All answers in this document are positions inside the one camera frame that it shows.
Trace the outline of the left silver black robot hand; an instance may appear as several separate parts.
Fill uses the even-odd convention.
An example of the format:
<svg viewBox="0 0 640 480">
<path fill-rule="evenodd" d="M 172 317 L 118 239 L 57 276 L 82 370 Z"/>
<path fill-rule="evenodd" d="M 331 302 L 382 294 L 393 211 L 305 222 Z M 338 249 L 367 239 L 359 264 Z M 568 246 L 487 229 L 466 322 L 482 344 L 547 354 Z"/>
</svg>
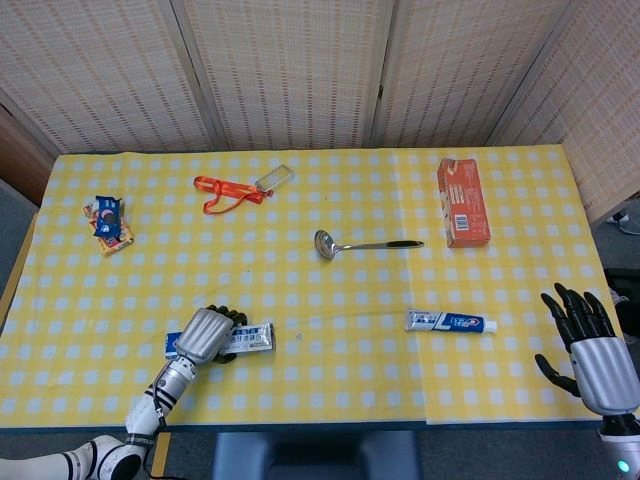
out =
<svg viewBox="0 0 640 480">
<path fill-rule="evenodd" d="M 200 308 L 176 341 L 176 352 L 195 365 L 210 362 L 229 363 L 237 355 L 224 354 L 221 350 L 229 341 L 232 330 L 246 325 L 247 316 L 243 312 L 230 310 L 224 305 Z"/>
</svg>

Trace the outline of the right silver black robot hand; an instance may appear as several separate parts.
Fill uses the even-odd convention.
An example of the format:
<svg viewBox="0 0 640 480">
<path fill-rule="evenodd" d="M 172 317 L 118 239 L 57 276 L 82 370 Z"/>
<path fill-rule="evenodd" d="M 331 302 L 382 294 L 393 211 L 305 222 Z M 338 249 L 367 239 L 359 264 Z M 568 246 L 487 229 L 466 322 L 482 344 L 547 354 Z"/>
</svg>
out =
<svg viewBox="0 0 640 480">
<path fill-rule="evenodd" d="M 540 353 L 534 356 L 538 369 L 597 415 L 634 414 L 639 409 L 639 377 L 603 304 L 590 292 L 580 294 L 560 283 L 554 289 L 559 300 L 547 293 L 541 299 L 555 321 L 574 376 L 560 374 Z"/>
</svg>

